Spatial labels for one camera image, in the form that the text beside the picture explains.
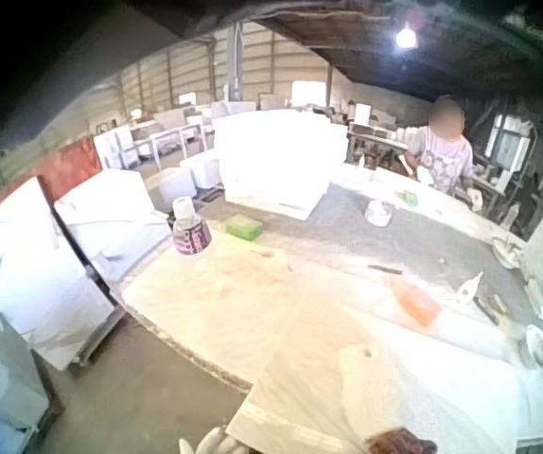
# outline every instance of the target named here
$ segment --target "bottle cap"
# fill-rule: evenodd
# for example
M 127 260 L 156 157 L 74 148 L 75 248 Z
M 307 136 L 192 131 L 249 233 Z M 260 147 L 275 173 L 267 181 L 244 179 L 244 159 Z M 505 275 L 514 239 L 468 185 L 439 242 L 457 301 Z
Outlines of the bottle cap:
M 173 201 L 173 212 L 176 219 L 188 218 L 196 213 L 191 197 L 180 197 Z

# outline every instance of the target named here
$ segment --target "brown rag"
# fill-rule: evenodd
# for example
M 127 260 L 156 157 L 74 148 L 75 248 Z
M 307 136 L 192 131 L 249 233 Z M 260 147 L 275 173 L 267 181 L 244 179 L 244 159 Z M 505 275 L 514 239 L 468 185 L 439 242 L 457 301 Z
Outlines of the brown rag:
M 368 454 L 436 454 L 438 446 L 421 440 L 406 428 L 390 430 L 366 441 Z

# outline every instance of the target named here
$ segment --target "bottle label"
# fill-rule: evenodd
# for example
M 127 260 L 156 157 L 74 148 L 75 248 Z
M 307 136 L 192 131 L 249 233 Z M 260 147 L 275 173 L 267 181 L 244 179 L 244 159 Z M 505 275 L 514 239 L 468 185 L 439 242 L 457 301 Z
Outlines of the bottle label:
M 201 253 L 211 244 L 211 240 L 211 232 L 205 222 L 199 222 L 194 227 L 173 233 L 175 248 L 182 255 Z

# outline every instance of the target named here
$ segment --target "workshop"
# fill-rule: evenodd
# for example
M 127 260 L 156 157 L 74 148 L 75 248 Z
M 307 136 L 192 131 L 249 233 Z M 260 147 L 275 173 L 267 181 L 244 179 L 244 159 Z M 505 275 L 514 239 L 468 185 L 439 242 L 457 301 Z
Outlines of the workshop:
M 543 454 L 542 2 L 64 7 L 0 25 L 0 454 Z

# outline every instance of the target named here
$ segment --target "white glove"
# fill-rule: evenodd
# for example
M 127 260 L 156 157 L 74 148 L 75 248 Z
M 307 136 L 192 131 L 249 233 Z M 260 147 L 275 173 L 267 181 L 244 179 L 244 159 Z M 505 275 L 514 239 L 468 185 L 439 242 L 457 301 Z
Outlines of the white glove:
M 483 205 L 482 192 L 480 192 L 478 189 L 470 187 L 467 189 L 467 196 L 469 196 L 471 201 L 473 201 L 473 207 L 471 209 L 473 211 L 480 211 Z
M 431 176 L 429 171 L 423 166 L 419 166 L 416 168 L 416 178 L 419 182 L 427 186 L 431 186 L 434 183 L 433 177 Z
M 248 454 L 249 448 L 225 433 L 223 428 L 213 428 L 204 435 L 194 450 L 189 442 L 179 439 L 180 454 Z

